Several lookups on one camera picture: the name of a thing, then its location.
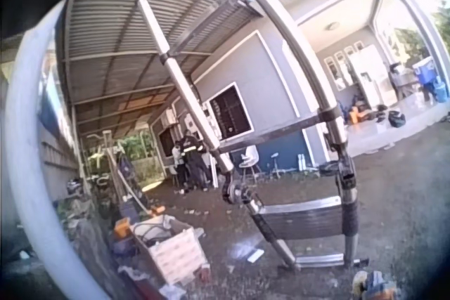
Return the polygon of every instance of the air conditioner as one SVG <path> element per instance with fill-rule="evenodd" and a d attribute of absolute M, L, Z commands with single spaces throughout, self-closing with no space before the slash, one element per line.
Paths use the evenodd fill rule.
<path fill-rule="evenodd" d="M 172 109 L 166 109 L 161 115 L 162 128 L 166 129 L 176 124 L 176 117 Z"/>

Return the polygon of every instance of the dark window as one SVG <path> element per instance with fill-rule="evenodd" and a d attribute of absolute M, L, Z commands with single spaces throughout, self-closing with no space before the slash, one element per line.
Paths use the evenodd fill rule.
<path fill-rule="evenodd" d="M 160 133 L 160 142 L 162 146 L 162 151 L 165 157 L 172 156 L 172 149 L 174 148 L 174 139 L 170 133 L 170 128 L 167 128 L 162 133 Z"/>
<path fill-rule="evenodd" d="M 235 86 L 231 86 L 213 98 L 211 107 L 223 139 L 245 133 L 251 129 Z"/>

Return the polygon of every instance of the ceiling light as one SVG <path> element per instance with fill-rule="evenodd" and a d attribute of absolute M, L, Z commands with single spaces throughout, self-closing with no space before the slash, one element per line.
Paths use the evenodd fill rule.
<path fill-rule="evenodd" d="M 325 27 L 325 30 L 333 31 L 333 30 L 336 30 L 339 26 L 340 26 L 340 23 L 335 21 L 335 22 L 332 22 L 331 24 L 327 25 L 327 27 Z"/>

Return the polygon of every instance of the metal ladder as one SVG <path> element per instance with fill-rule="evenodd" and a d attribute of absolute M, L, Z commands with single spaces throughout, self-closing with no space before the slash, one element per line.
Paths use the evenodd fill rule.
<path fill-rule="evenodd" d="M 206 18 L 218 15 L 221 7 L 230 0 L 222 1 L 206 13 Z M 148 0 L 136 0 L 139 10 L 146 21 L 150 33 L 157 46 L 161 63 L 167 68 L 180 96 L 186 103 L 195 124 L 204 137 L 210 153 L 214 156 L 221 172 L 226 177 L 222 195 L 230 204 L 244 204 L 264 238 L 271 243 L 284 263 L 294 269 L 304 267 L 350 266 L 364 263 L 355 259 L 358 242 L 358 208 L 356 191 L 356 174 L 351 157 L 347 153 L 347 134 L 335 96 L 315 53 L 307 40 L 302 36 L 294 20 L 279 0 L 255 0 L 275 24 L 278 31 L 287 41 L 297 61 L 301 65 L 311 89 L 319 104 L 319 113 L 299 119 L 288 124 L 275 126 L 269 130 L 238 138 L 232 141 L 219 142 L 205 113 L 198 103 L 190 85 L 177 61 L 173 58 L 176 48 L 170 48 Z M 200 30 L 204 23 L 196 24 Z M 192 37 L 193 31 L 185 33 Z M 339 195 L 296 204 L 265 206 L 257 194 L 234 179 L 235 171 L 226 153 L 269 141 L 289 133 L 325 122 L 330 135 L 330 146 L 338 155 L 338 172 L 336 184 Z M 344 235 L 345 251 L 327 256 L 294 257 L 285 240 L 301 240 L 318 237 Z"/>

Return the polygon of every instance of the white pipe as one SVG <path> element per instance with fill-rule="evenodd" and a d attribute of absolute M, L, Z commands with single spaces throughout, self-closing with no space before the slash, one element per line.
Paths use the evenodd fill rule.
<path fill-rule="evenodd" d="M 6 163 L 11 190 L 28 240 L 45 269 L 69 299 L 109 299 L 65 236 L 46 189 L 39 158 L 37 102 L 41 67 L 60 2 L 25 33 L 6 99 Z"/>

